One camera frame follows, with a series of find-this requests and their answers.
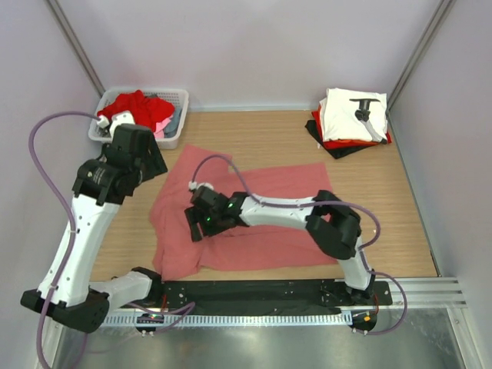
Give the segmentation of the pink t shirt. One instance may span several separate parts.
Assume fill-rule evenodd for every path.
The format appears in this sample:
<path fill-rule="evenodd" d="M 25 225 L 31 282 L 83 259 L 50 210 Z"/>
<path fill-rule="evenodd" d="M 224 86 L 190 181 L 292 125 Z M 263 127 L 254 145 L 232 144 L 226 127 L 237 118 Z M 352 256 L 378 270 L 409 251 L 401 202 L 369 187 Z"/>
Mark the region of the pink t shirt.
<path fill-rule="evenodd" d="M 211 151 L 187 145 L 168 173 L 151 208 L 149 221 L 155 229 L 155 270 L 165 280 L 197 274 L 202 268 L 216 271 L 308 267 L 334 264 L 311 240 L 306 231 L 275 226 L 238 227 L 193 242 L 185 217 L 192 175 L 231 195 L 242 190 L 240 178 L 231 172 L 229 158 L 213 158 Z"/>

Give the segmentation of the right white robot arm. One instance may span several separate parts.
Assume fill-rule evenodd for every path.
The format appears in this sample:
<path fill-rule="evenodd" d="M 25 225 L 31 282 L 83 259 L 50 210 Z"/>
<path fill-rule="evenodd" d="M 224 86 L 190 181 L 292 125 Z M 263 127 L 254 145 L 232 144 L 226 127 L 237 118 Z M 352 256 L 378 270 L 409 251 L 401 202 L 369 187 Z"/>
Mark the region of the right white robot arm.
<path fill-rule="evenodd" d="M 276 226 L 306 231 L 317 247 L 344 272 L 345 293 L 352 304 L 374 296 L 372 270 L 361 249 L 361 217 L 333 193 L 311 198 L 267 198 L 236 191 L 231 196 L 204 185 L 191 192 L 184 215 L 193 242 L 233 228 Z"/>

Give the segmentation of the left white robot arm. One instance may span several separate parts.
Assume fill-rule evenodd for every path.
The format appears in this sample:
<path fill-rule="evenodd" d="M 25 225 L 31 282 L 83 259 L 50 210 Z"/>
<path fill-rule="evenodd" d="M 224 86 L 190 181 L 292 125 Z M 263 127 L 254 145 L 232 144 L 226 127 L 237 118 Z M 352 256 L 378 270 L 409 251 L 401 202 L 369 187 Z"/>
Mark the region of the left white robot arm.
<path fill-rule="evenodd" d="M 126 197 L 143 182 L 167 172 L 154 134 L 147 128 L 123 124 L 101 157 L 86 161 L 72 187 L 71 215 L 44 280 L 22 294 L 21 304 L 76 331 L 96 331 L 107 315 L 134 301 L 157 306 L 163 298 L 161 275 L 132 268 L 107 282 L 90 283 L 101 243 Z"/>

